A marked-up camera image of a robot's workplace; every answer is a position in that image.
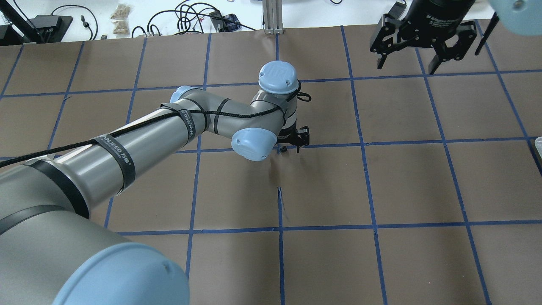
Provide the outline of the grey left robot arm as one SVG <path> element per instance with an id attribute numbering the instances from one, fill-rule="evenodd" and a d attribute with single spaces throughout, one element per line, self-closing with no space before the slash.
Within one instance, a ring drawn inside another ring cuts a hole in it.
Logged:
<path id="1" fill-rule="evenodd" d="M 271 61 L 250 104 L 182 86 L 169 103 L 112 133 L 1 163 L 2 305 L 187 305 L 188 279 L 161 251 L 91 220 L 102 201 L 206 131 L 265 160 L 273 147 L 308 145 L 296 129 L 296 69 Z"/>

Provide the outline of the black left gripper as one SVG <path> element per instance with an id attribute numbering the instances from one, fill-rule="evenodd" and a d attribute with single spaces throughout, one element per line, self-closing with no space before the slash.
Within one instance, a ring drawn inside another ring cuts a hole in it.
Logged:
<path id="1" fill-rule="evenodd" d="M 290 144 L 297 148 L 297 153 L 304 146 L 310 145 L 310 129 L 308 126 L 297 129 L 296 126 L 290 126 L 286 129 L 281 129 L 277 136 L 278 153 L 284 152 L 284 147 Z"/>

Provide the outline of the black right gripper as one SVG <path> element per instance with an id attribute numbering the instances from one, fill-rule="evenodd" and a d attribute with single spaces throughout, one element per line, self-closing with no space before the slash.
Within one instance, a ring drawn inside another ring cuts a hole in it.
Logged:
<path id="1" fill-rule="evenodd" d="M 387 56 L 406 47 L 434 49 L 428 65 L 433 75 L 445 60 L 461 60 L 477 37 L 473 21 L 464 21 L 473 0 L 413 0 L 395 2 L 383 14 L 370 39 L 370 52 L 378 54 L 381 70 Z"/>

